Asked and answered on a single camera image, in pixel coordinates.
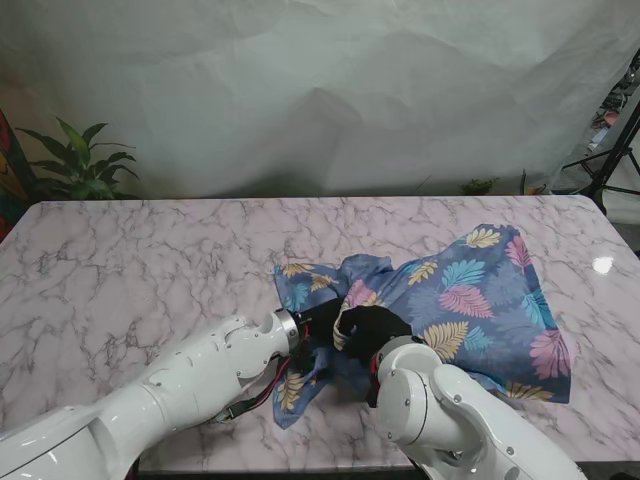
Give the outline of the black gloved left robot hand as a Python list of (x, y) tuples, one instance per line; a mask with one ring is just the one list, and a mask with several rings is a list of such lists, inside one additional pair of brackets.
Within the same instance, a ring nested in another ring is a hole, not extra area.
[(311, 338), (324, 345), (333, 343), (333, 327), (337, 321), (343, 298), (334, 298), (303, 312), (292, 312), (292, 318), (302, 339)]

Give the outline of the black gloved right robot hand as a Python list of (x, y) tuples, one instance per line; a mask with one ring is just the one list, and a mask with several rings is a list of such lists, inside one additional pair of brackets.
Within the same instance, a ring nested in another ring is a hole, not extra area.
[(408, 323), (378, 305), (360, 305), (345, 310), (334, 326), (334, 339), (338, 339), (338, 334), (344, 337), (342, 350), (362, 366), (368, 366), (375, 354), (392, 339), (413, 335)]

